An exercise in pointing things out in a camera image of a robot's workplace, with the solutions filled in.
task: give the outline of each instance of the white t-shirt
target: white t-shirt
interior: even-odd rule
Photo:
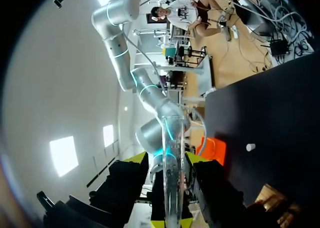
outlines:
[[[169,22],[181,29],[188,30],[190,24],[193,24],[198,18],[198,11],[191,4],[192,0],[176,0],[169,5],[171,13],[167,16]]]

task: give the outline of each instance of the silver robotic arm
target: silver robotic arm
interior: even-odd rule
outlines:
[[[119,24],[136,20],[139,16],[140,0],[113,0],[92,14],[92,24],[102,37],[112,61],[118,81],[124,91],[136,91],[145,109],[155,115],[155,119],[141,127],[136,133],[139,144],[149,153],[162,149],[163,116],[184,116],[178,104],[169,99],[161,89],[154,85],[146,70],[138,68],[130,71],[130,55],[126,36]],[[190,123],[185,117],[185,130]],[[155,160],[154,166],[160,167],[162,159]]]

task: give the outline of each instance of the black table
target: black table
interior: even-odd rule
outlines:
[[[312,216],[320,193],[319,56],[248,77],[205,100],[208,136],[226,142],[226,177],[247,204],[268,183]],[[248,143],[256,144],[251,152]]]

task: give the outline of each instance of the person sitting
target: person sitting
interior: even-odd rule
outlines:
[[[218,10],[221,16],[226,15],[226,12],[223,12],[223,9],[215,0],[199,0],[198,2],[194,0],[176,0],[166,9],[161,7],[152,8],[151,15],[158,20],[165,16],[172,25],[186,31],[195,29],[202,37],[208,37],[226,31],[229,33],[226,28],[227,20],[225,18],[219,18],[219,20],[224,21],[224,25],[218,23],[218,28],[208,28],[210,25],[208,22],[208,11],[211,9]]]

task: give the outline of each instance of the orange container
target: orange container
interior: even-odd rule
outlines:
[[[195,150],[195,154],[198,155],[201,147],[204,143],[205,137],[202,137],[201,140],[201,145]],[[208,137],[206,139],[206,145],[204,148],[204,151],[201,155],[201,157],[207,159],[207,160],[216,160],[218,161],[221,165],[224,165],[225,163],[225,156],[226,156],[226,150],[227,150],[227,145],[223,141],[213,138],[213,137]]]

